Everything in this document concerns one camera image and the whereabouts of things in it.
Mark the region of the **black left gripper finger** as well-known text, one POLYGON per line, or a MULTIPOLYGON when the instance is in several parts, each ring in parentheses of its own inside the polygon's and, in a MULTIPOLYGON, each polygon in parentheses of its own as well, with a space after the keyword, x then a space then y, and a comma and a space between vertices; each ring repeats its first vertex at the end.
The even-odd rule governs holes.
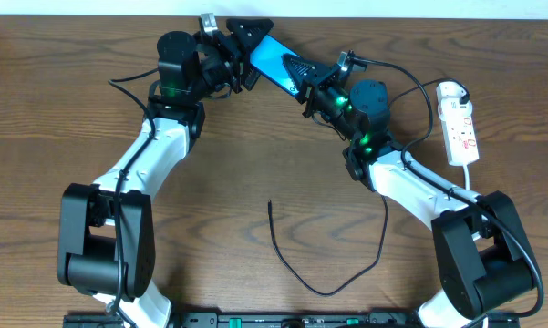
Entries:
POLYGON ((226 27, 244 51, 254 51, 274 27, 271 19, 229 18, 226 27))
POLYGON ((242 75, 242 84, 246 90, 252 90, 261 73, 254 67, 249 67, 242 75))

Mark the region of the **blue Galaxy smartphone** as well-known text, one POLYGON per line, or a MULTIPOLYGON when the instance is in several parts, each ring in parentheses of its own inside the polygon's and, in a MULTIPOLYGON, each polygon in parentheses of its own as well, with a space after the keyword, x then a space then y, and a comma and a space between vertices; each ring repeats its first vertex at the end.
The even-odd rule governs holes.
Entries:
POLYGON ((260 71, 261 75, 279 86, 292 97, 296 97, 299 87, 296 87, 282 64, 282 55, 297 55, 284 44, 267 35, 257 48, 250 54, 250 64, 260 71))

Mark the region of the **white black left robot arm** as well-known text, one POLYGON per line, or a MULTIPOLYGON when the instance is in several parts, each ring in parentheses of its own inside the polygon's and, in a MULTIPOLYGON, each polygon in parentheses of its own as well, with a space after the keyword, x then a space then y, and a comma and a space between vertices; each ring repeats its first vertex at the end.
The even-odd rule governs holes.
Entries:
POLYGON ((73 183, 61 200, 57 278, 105 305, 102 314, 70 314, 66 327, 166 327, 171 301, 152 280, 152 203, 172 169, 191 151, 205 120, 203 100, 251 89, 251 53, 269 19, 230 18, 220 31, 211 14, 195 34, 158 41, 157 66, 141 130, 120 160, 92 183, 73 183))

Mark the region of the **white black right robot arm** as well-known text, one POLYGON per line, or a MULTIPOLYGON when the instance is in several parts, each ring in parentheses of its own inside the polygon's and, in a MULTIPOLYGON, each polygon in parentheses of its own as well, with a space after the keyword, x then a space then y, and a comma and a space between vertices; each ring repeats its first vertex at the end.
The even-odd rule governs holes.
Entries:
POLYGON ((281 60, 305 117, 320 114, 348 140, 343 155, 351 178, 431 231, 441 290, 417 309, 422 326, 491 327, 541 310, 541 271, 512 200, 461 188, 414 160, 389 131, 385 84, 363 80, 344 89, 351 71, 369 60, 353 53, 331 67, 293 54, 281 60))

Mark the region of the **white USB charger adapter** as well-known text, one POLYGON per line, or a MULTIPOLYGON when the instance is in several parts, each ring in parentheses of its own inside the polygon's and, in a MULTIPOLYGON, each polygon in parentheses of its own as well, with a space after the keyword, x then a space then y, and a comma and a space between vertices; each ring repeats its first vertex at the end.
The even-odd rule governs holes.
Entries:
POLYGON ((470 101, 468 89, 456 81, 450 80, 439 83, 436 92, 439 102, 444 98, 456 98, 461 105, 465 105, 470 101))

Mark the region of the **white power strip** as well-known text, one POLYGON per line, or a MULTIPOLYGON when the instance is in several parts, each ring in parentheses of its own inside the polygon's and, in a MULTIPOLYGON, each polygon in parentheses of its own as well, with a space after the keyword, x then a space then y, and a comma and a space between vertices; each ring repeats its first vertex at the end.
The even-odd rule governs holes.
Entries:
POLYGON ((445 97, 438 105, 447 159, 451 166, 464 166, 480 158, 472 120, 472 104, 445 97))

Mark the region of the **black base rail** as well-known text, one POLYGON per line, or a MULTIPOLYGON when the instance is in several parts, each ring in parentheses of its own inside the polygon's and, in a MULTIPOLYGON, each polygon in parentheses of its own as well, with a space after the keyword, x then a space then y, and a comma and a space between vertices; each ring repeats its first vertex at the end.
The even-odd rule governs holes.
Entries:
MULTIPOLYGON (((122 320, 121 316, 109 318, 103 314, 71 314, 63 318, 64 328, 88 327, 147 327, 122 320)), ((492 314, 488 323, 469 327, 520 328, 519 319, 492 314)), ((180 313, 173 314, 167 327, 176 328, 330 328, 330 327, 427 327, 415 313, 379 310, 369 314, 218 314, 180 313)))

